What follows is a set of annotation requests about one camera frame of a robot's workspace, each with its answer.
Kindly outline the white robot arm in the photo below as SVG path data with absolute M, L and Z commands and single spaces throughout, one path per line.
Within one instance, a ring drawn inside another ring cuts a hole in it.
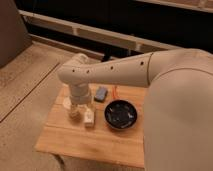
M 146 87 L 145 171 L 213 171 L 213 54 L 156 51 L 91 64 L 76 54 L 58 70 L 74 104 L 91 99 L 90 83 Z

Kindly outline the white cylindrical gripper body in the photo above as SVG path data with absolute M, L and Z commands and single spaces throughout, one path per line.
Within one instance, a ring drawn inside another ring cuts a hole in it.
M 70 85 L 70 100 L 73 105 L 88 104 L 92 100 L 91 90 L 88 84 Z

